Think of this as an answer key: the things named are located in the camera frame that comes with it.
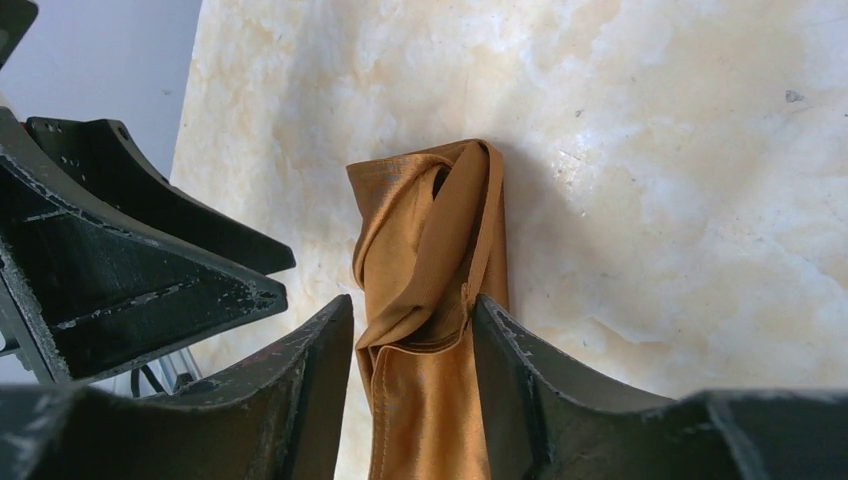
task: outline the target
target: marble surface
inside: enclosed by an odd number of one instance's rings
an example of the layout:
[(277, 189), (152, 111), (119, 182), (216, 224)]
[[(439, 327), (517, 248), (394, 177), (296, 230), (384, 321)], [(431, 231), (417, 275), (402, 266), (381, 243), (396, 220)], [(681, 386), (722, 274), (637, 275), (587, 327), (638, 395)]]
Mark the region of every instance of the marble surface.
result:
[[(173, 182), (291, 245), (285, 314), (351, 276), (344, 166), (467, 137), (506, 156), (513, 311), (618, 379), (848, 386), (848, 1), (206, 0)], [(338, 478), (365, 478), (351, 372)]]

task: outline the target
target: black cable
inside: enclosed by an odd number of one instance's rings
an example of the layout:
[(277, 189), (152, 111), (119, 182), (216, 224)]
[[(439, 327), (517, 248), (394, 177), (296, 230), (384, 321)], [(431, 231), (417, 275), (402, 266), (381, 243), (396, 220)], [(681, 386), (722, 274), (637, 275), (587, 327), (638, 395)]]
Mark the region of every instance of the black cable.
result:
[(159, 379), (156, 378), (156, 375), (153, 374), (153, 370), (150, 369), (149, 365), (142, 365), (140, 368), (134, 368), (132, 372), (130, 372), (130, 391), (132, 392), (133, 398), (141, 397), (141, 388), (139, 386), (140, 373), (144, 373), (144, 378), (147, 379), (147, 383), (153, 388), (153, 391), (156, 393), (165, 393), (165, 389), (162, 387), (162, 384), (159, 383)]
[(138, 369), (133, 368), (132, 372), (130, 372), (130, 390), (132, 391), (133, 398), (141, 397), (141, 392), (138, 388)]
[(156, 393), (165, 393), (165, 389), (162, 388), (162, 384), (159, 383), (159, 379), (156, 378), (156, 375), (153, 375), (153, 370), (150, 369), (150, 365), (143, 365), (141, 367), (141, 373), (147, 378), (147, 383), (153, 387), (153, 391)]

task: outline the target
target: beige marble table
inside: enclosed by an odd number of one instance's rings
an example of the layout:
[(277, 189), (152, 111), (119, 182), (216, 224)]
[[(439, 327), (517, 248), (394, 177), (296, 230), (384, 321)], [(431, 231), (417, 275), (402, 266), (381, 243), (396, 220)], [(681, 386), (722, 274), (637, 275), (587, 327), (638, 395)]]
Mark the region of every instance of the beige marble table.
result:
[[(666, 395), (848, 386), (846, 0), (206, 0), (173, 181), (299, 265), (201, 368), (339, 293), (360, 333), (344, 166), (467, 137), (506, 155), (531, 330)], [(365, 478), (355, 370), (345, 415)]]

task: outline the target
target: white wall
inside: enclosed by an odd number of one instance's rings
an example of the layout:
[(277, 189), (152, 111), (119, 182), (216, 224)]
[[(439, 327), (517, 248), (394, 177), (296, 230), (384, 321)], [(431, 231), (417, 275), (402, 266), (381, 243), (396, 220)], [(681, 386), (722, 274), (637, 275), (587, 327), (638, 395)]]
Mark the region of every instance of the white wall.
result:
[[(123, 121), (170, 175), (201, 0), (41, 0), (38, 18), (0, 71), (19, 118)], [(14, 357), (0, 382), (34, 382)]]

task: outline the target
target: orange silk cloth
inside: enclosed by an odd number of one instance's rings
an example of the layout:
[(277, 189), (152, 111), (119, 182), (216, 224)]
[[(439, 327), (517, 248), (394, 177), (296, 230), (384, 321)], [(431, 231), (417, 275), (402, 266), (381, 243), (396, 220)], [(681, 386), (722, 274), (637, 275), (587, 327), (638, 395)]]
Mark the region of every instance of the orange silk cloth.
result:
[(368, 327), (356, 345), (374, 417), (372, 480), (488, 479), (469, 316), (508, 306), (503, 156), (466, 140), (348, 167)]

